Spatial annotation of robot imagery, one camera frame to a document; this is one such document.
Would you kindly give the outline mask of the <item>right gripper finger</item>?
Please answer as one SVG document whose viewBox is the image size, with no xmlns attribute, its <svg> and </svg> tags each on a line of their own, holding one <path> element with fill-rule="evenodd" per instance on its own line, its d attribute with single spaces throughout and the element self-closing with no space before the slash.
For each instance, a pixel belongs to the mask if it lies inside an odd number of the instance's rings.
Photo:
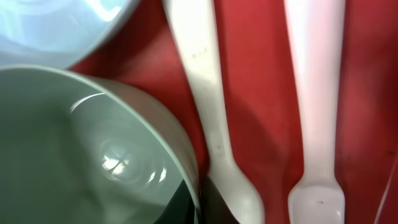
<svg viewBox="0 0 398 224">
<path fill-rule="evenodd" d="M 192 196 L 183 181 L 170 203 L 155 224 L 239 224 L 230 212 L 226 202 L 210 179 L 204 179 L 201 186 L 200 208 L 196 211 Z"/>
</svg>

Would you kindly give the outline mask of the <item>green bowl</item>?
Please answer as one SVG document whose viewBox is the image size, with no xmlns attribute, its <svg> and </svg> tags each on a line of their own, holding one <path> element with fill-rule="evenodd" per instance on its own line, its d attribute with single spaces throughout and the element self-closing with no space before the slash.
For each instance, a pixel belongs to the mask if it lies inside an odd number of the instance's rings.
<svg viewBox="0 0 398 224">
<path fill-rule="evenodd" d="M 154 223 L 198 166 L 178 119 L 144 91 L 54 68 L 1 69 L 1 222 Z"/>
</svg>

